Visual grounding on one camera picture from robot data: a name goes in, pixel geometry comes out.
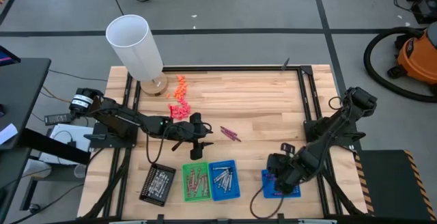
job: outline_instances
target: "blue plastic tray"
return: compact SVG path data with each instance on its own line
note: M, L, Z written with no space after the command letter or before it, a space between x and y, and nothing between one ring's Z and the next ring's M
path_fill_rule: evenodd
M221 200L234 199L240 197L240 186L238 185L237 167L235 166L234 160L226 160L221 162L210 163L208 167L210 170L210 184L211 184L211 191L212 191L212 199L214 201L221 201ZM223 188L217 188L219 183L218 182L214 183L214 179L215 177L223 173L223 170L221 169L213 170L213 168L215 167L231 167L232 183L231 183L230 191L226 191L225 193L225 190Z
M281 192L274 190L274 182L276 181L276 178L268 173L268 170L262 170L262 185L265 186L263 189L263 194L265 198L281 198L282 194ZM300 197L300 187L296 186L293 189L293 192L290 194L285 195L284 197Z

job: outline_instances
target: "black vacuum hose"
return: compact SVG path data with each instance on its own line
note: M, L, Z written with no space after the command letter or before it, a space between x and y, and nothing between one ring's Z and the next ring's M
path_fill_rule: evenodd
M391 90L392 92L399 94L400 96L403 96L405 98L409 98L412 100L417 100L421 102L437 102L437 96L426 96L422 94L416 94L414 92L410 92L408 90L405 90L403 88L400 88L391 82L387 81L386 79L382 78L373 68L370 62L370 55L377 43L384 39L387 36L391 36L396 33L404 33L411 35L411 37L420 38L423 35L423 31L419 31L410 27L395 27L392 29L387 30L384 33L380 33L377 35L367 46L366 51L364 52L364 67L367 70L367 73L369 76L379 83L381 86Z

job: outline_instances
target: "black desk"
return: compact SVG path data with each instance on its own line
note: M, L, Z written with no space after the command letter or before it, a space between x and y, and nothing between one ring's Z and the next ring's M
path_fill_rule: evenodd
M0 145L0 188L22 176L32 149L78 163L87 164L89 161L89 152L25 128L50 63L49 59L22 59L20 64L0 67L0 104L6 112L0 117L0 130L12 123L18 131L15 137ZM0 223L5 220L19 182L5 187L6 196L0 202Z

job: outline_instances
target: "pink marker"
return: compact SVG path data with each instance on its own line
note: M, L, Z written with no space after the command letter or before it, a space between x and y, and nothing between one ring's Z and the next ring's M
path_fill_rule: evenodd
M229 129L227 129L227 128L225 128L225 127L222 127L222 126L220 126L220 128L223 129L223 130L225 130L225 131L227 131L227 132L228 132L229 134L231 134L231 135L235 135L235 136L237 136L237 133L234 132L234 131L232 131L232 130L229 130Z
M223 134L225 134L225 135L226 135L226 137L228 137L228 138L232 139L233 141L235 141L235 138L234 138L234 136L232 136L232 135L230 135L229 133L227 133L227 131L226 131L226 130L224 130L224 129L221 129L221 132L222 132Z

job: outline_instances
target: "green plastic tray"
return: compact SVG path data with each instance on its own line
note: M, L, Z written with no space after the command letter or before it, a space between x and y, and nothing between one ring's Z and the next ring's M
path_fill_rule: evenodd
M194 179L191 177L191 169L194 171ZM185 202L211 199L210 174L207 162L182 165L182 177Z

